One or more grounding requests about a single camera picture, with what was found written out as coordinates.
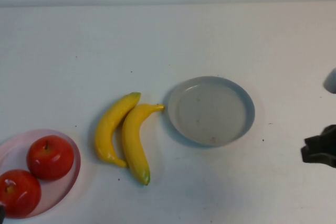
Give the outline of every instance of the round plate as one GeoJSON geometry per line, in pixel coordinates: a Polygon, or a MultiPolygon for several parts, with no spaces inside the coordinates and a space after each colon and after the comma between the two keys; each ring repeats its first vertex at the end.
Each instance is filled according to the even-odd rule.
{"type": "Polygon", "coordinates": [[[170,96],[167,110],[182,135],[213,146],[242,137],[255,118],[253,101],[241,86],[211,76],[178,85],[170,96]]]}
{"type": "Polygon", "coordinates": [[[41,137],[56,135],[67,140],[73,149],[75,159],[71,170],[59,180],[46,182],[39,180],[41,184],[41,201],[26,218],[42,214],[59,203],[73,187],[80,170],[80,154],[75,142],[67,135],[54,130],[32,130],[14,136],[12,139],[0,145],[0,174],[11,169],[28,170],[26,156],[29,147],[41,137]]]}

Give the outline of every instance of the apple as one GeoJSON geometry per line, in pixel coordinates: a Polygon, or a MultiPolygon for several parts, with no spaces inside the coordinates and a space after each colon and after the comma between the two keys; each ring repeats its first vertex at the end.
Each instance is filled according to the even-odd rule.
{"type": "Polygon", "coordinates": [[[41,186],[28,171],[9,170],[0,176],[0,205],[8,218],[24,218],[41,199],[41,186]]]}
{"type": "Polygon", "coordinates": [[[74,163],[73,152],[70,143],[60,136],[42,137],[28,150],[28,169],[39,179],[60,179],[70,171],[74,163]]]}

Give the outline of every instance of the apple stem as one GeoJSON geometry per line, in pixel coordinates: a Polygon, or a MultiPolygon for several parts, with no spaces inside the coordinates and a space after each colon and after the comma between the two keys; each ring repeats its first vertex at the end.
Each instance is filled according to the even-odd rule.
{"type": "Polygon", "coordinates": [[[6,188],[5,188],[6,193],[11,193],[12,191],[13,191],[12,186],[6,186],[6,188]]]}

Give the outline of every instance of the gray plate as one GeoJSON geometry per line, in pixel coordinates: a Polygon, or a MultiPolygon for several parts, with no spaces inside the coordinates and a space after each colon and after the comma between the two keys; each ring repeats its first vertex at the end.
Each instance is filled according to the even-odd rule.
{"type": "Polygon", "coordinates": [[[221,146],[251,128],[255,109],[251,97],[236,83],[220,77],[197,77],[178,85],[168,101],[175,128],[200,144],[221,146]]]}

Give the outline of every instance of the toy fruit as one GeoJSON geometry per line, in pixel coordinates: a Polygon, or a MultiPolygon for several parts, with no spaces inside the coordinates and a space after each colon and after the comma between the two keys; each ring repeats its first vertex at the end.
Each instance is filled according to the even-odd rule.
{"type": "Polygon", "coordinates": [[[41,199],[38,180],[26,170],[9,170],[0,176],[0,205],[8,218],[24,218],[41,199]]]}
{"type": "Polygon", "coordinates": [[[164,105],[140,104],[126,116],[122,126],[122,146],[133,176],[142,184],[150,182],[149,165],[140,142],[142,122],[153,112],[161,111],[164,105]]]}
{"type": "Polygon", "coordinates": [[[59,136],[42,137],[29,148],[28,169],[39,179],[60,179],[72,168],[73,152],[69,142],[59,136]]]}
{"type": "Polygon", "coordinates": [[[98,157],[107,163],[120,167],[127,167],[126,161],[117,157],[113,145],[112,135],[116,127],[127,113],[136,106],[141,93],[134,92],[125,95],[117,101],[101,118],[96,129],[95,148],[98,157]]]}

